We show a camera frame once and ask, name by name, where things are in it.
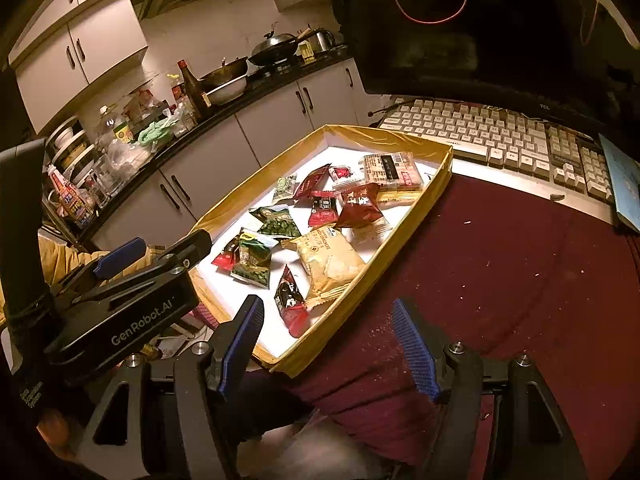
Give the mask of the yellow sleeved forearm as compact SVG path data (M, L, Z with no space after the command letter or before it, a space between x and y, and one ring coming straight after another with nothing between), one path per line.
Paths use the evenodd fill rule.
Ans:
M43 236L38 236L38 243L44 280L49 285L58 283L78 266L89 264L91 261L98 260L106 255L106 252L78 252L73 247L58 244ZM122 272L116 274L114 278L133 274L137 270L149 266L159 254L155 248L146 248L145 254L140 259L131 263Z

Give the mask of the person's hand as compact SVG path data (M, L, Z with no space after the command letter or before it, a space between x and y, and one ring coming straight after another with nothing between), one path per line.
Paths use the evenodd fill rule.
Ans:
M58 458L69 462L76 460L77 449L85 431L77 420L65 416L58 410L49 410L40 418L37 430Z

